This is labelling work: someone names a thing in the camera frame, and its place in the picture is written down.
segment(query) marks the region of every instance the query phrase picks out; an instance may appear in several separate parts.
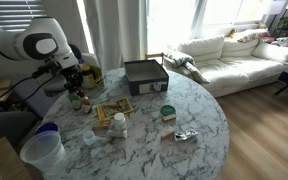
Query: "cardboard box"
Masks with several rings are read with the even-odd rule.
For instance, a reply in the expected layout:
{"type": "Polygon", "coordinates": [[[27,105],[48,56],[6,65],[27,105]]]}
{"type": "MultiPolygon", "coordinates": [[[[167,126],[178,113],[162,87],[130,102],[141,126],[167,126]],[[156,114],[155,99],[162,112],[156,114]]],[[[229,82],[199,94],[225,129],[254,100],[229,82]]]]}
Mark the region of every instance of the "cardboard box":
{"type": "Polygon", "coordinates": [[[131,61],[124,64],[132,96],[167,91],[169,76],[156,60],[131,61]]]}

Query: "white marble surface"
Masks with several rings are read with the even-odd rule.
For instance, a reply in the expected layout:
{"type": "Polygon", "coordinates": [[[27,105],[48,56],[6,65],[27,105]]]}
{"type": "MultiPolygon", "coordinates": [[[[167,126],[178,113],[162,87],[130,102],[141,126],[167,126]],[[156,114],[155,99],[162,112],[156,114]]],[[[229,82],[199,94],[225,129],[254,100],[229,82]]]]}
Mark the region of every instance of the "white marble surface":
{"type": "Polygon", "coordinates": [[[225,115],[202,86],[182,75],[168,74],[168,91],[132,97],[124,69],[109,71],[107,89],[90,98],[91,114],[73,110],[68,98],[60,97],[44,119],[61,128],[68,166],[60,179],[215,179],[229,146],[225,115]],[[97,120],[96,105],[123,97],[134,108],[126,116],[129,137],[84,144],[83,132],[97,120]],[[162,122],[163,105],[175,107],[176,122],[162,122]],[[199,135],[183,142],[161,141],[160,136],[172,128],[178,132],[192,128],[199,135]]]}

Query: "small container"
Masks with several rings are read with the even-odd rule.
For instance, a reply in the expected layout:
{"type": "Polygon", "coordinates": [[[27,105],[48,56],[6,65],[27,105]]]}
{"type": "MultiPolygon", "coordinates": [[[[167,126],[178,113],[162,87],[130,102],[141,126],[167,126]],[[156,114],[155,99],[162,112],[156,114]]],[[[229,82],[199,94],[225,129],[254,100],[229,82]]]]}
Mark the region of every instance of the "small container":
{"type": "Polygon", "coordinates": [[[95,87],[95,73],[92,71],[91,66],[84,65],[81,70],[83,75],[83,86],[87,89],[95,87]]]}
{"type": "Polygon", "coordinates": [[[83,133],[83,140],[86,145],[90,146],[95,142],[95,135],[93,131],[86,131],[83,133]]]}
{"type": "Polygon", "coordinates": [[[81,103],[81,108],[82,110],[86,113],[89,114],[92,112],[92,105],[88,97],[86,97],[84,94],[81,94],[80,96],[80,103],[81,103]]]}

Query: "clear plastic cup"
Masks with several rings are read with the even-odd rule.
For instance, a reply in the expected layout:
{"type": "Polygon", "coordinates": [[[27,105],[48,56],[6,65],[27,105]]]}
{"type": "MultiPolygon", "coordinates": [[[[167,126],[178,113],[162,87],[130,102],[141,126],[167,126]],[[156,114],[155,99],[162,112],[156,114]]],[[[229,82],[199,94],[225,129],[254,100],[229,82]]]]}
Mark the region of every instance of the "clear plastic cup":
{"type": "Polygon", "coordinates": [[[45,131],[33,136],[23,146],[20,158],[38,168],[43,176],[59,174],[67,165],[61,137],[55,131],[45,131]]]}
{"type": "Polygon", "coordinates": [[[90,146],[95,142],[95,135],[93,131],[85,131],[83,133],[83,140],[86,145],[90,146]]]}

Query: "white couch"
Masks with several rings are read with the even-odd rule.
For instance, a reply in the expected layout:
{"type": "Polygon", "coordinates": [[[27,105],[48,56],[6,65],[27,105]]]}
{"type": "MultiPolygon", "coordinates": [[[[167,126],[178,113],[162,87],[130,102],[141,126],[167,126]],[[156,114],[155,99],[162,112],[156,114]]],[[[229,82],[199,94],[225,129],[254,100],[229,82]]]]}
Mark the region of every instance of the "white couch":
{"type": "Polygon", "coordinates": [[[255,39],[240,43],[217,36],[180,43],[164,65],[201,84],[214,97],[277,80],[288,69],[288,47],[255,39]]]}

